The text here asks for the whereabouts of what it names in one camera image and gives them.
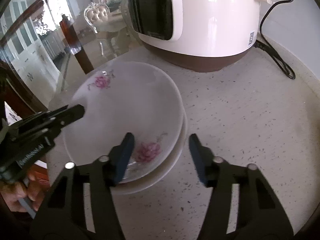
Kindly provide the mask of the left hand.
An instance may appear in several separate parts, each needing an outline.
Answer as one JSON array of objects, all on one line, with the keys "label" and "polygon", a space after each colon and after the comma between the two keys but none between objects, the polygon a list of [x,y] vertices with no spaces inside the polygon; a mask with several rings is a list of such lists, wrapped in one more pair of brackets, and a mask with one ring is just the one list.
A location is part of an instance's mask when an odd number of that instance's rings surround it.
[{"label": "left hand", "polygon": [[29,171],[27,177],[29,184],[26,187],[19,181],[14,184],[1,182],[1,195],[12,212],[26,212],[27,210],[20,204],[19,199],[28,198],[31,201],[32,208],[38,211],[44,200],[46,185],[40,183],[37,172]]}]

